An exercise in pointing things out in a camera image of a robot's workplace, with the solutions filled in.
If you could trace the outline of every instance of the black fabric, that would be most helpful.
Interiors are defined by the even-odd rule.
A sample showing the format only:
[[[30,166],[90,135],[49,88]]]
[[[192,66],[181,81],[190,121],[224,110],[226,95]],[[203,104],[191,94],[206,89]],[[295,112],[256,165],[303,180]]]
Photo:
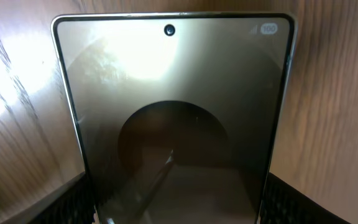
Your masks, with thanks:
[[[269,173],[262,205],[261,224],[348,223],[325,210],[293,187]]]
[[[70,190],[54,201],[33,224],[91,224],[94,222],[94,200],[90,182],[84,175]]]

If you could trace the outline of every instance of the wooden surface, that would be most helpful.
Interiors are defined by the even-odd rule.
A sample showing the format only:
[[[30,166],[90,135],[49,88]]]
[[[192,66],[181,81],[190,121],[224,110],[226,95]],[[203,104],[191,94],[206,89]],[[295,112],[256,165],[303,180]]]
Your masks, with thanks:
[[[50,36],[54,16],[271,10],[299,20],[271,172],[358,223],[356,0],[0,0],[0,222],[83,171]]]

